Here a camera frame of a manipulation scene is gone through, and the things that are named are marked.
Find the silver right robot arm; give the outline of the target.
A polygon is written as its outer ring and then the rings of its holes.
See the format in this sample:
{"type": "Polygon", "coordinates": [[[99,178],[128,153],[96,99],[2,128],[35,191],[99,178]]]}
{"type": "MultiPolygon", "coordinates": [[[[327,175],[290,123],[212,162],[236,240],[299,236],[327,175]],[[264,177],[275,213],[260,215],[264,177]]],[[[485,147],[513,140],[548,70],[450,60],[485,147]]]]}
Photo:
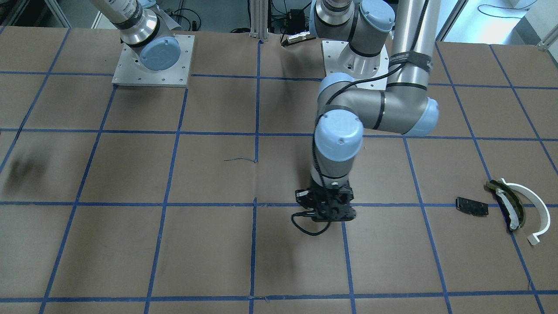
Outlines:
{"type": "Polygon", "coordinates": [[[121,41],[138,56],[148,70],[171,68],[179,60],[181,48],[173,30],[179,27],[155,0],[92,0],[120,31],[121,41]]]}

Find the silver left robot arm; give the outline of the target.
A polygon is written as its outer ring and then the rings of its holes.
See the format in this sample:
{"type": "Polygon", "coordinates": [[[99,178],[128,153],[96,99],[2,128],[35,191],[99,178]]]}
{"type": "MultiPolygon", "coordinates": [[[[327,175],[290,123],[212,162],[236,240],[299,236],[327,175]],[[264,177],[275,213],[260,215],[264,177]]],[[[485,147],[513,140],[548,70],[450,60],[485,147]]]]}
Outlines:
{"type": "Polygon", "coordinates": [[[439,0],[314,0],[310,32],[347,42],[344,70],[320,84],[312,141],[311,185],[296,191],[293,217],[345,222],[356,217],[349,173],[365,129],[423,136],[439,109],[427,96],[439,0]]]}

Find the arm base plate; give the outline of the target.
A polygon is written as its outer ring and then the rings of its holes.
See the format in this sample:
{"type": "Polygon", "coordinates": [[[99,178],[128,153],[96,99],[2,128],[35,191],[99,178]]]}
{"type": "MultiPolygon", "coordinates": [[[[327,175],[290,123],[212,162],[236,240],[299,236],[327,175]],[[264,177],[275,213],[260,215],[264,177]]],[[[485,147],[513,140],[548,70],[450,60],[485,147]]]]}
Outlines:
{"type": "Polygon", "coordinates": [[[385,46],[379,55],[368,57],[357,55],[346,41],[325,40],[322,42],[322,52],[326,77],[320,84],[319,94],[337,82],[351,83],[388,73],[389,60],[385,46]]]}
{"type": "Polygon", "coordinates": [[[176,34],[151,42],[137,54],[124,44],[112,83],[123,87],[186,88],[195,36],[176,34]]]}

